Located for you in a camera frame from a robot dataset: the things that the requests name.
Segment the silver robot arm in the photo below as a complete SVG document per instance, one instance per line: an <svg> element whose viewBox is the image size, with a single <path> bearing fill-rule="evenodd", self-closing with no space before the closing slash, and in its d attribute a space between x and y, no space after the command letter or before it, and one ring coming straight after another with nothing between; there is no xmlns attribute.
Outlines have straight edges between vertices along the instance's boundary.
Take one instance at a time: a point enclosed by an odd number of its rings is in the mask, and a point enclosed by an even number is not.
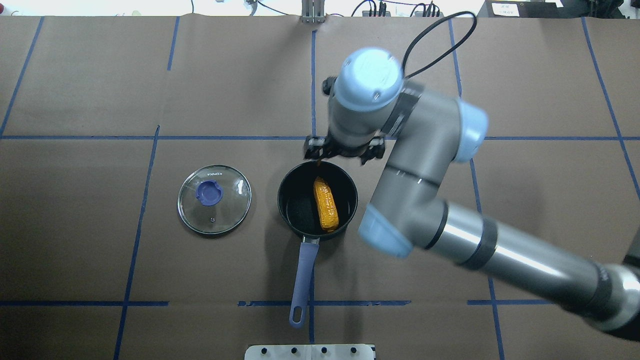
<svg viewBox="0 0 640 360"><path fill-rule="evenodd" d="M599 264L438 196L452 163L473 159L489 129L482 109L403 75L383 48L346 57L327 95L325 139L306 158L382 158L395 139L359 225L373 248L406 258L422 248L550 301L602 333L639 340L639 262Z"/></svg>

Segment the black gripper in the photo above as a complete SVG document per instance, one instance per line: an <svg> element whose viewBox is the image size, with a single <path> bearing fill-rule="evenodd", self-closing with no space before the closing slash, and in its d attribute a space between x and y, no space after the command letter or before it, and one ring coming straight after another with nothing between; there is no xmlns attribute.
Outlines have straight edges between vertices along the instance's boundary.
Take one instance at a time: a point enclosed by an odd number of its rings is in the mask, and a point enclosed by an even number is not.
<svg viewBox="0 0 640 360"><path fill-rule="evenodd" d="M361 162L373 159L368 144L347 146L332 137L325 137L320 151L320 160L334 157L359 158Z"/></svg>

